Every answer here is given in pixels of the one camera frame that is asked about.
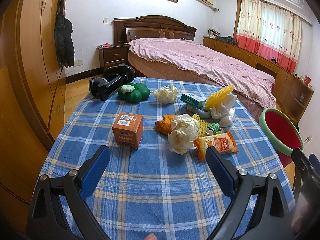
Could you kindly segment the person's left hand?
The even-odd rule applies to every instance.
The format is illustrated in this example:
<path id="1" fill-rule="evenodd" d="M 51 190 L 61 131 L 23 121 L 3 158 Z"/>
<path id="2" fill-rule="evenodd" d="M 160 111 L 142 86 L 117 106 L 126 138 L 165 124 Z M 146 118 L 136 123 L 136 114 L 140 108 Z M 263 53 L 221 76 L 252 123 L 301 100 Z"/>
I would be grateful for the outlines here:
<path id="1" fill-rule="evenodd" d="M 157 240 L 157 236 L 153 233 L 149 234 L 144 240 Z"/>

